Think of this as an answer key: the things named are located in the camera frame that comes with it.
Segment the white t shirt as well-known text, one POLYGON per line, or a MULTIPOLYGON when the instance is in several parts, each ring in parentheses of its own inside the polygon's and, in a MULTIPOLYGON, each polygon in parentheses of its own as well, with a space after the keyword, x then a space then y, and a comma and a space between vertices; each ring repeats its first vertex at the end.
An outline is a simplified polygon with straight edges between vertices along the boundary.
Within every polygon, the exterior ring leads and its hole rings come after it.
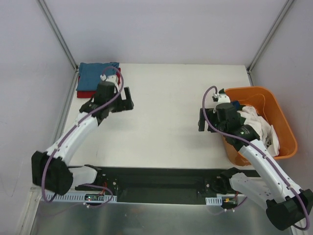
POLYGON ((262 116, 258 115, 253 106, 245 106, 241 114, 246 118, 244 125, 250 125, 254 129, 269 154, 272 157, 278 156, 280 143, 273 125, 270 125, 262 116))

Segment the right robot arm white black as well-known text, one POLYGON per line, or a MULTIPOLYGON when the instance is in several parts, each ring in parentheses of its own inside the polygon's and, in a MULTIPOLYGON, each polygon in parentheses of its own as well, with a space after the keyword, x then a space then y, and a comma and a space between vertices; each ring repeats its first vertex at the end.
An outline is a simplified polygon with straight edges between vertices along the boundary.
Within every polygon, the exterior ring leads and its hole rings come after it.
POLYGON ((212 95, 215 107, 205 107, 205 92, 200 109, 199 131, 208 125, 209 132, 216 132, 243 155, 266 184, 266 188, 248 179, 236 168, 227 170, 220 180, 225 193, 238 191, 259 205, 275 228, 283 231, 289 227, 307 231, 310 228, 310 212, 313 208, 313 192, 302 189, 289 177, 269 154, 255 130, 240 121, 239 113, 230 98, 222 91, 212 95))

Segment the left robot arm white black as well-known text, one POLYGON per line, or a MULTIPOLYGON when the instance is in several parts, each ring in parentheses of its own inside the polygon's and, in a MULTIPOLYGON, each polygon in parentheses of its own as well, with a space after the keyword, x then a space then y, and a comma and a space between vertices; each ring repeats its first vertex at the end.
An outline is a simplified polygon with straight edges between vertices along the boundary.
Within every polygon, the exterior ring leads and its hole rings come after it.
POLYGON ((64 195, 71 188, 85 184, 92 190, 99 190, 103 186, 104 180, 99 168, 89 164, 75 168, 68 165, 85 138, 110 113, 133 109, 130 89, 123 85, 121 76, 100 76, 95 94, 81 106, 69 129, 47 150, 36 151, 32 155, 33 184, 58 195, 64 195))

